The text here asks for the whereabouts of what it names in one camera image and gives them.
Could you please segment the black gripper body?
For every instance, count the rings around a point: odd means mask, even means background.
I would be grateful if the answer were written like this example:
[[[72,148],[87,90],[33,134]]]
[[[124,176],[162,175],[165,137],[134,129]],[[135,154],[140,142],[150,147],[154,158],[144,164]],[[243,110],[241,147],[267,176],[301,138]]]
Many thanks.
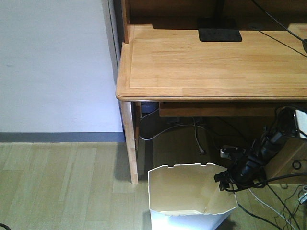
[[[245,190],[256,186],[265,186],[265,170],[262,161],[257,158],[241,158],[229,169],[214,176],[215,182],[219,182],[220,191],[229,191],[230,185],[236,185],[237,190]]]

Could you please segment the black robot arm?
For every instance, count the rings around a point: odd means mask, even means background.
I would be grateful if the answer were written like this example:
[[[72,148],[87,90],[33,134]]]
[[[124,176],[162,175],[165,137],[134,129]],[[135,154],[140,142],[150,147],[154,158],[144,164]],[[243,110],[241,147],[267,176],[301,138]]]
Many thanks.
[[[220,191],[238,192],[248,188],[263,188],[268,179],[264,167],[285,146],[290,138],[306,141],[307,110],[297,106],[275,109],[275,120],[260,138],[247,148],[223,147],[221,157],[229,158],[231,166],[214,176]]]

